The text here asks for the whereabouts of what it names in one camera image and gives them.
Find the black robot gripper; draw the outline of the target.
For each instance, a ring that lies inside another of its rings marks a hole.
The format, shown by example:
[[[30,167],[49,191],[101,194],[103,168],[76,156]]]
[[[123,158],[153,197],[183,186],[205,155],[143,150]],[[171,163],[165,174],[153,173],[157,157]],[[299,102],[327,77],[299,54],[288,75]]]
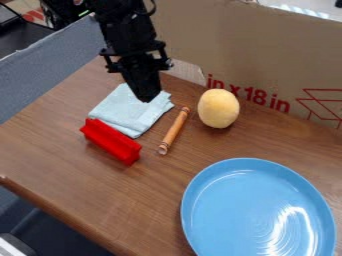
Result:
[[[100,51],[109,73],[123,78],[141,102],[151,102],[161,91],[159,71],[172,67],[165,43],[156,39],[149,13],[97,15],[107,47]]]

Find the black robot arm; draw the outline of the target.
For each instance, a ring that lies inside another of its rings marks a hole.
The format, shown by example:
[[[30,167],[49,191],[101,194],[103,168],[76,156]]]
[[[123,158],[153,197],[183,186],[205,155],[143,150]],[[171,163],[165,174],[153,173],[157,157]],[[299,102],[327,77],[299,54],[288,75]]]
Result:
[[[100,56],[109,73],[120,73],[136,98],[151,102],[161,91],[159,72],[172,67],[165,43],[156,39],[151,16],[143,0],[89,0],[103,33],[105,48]]]

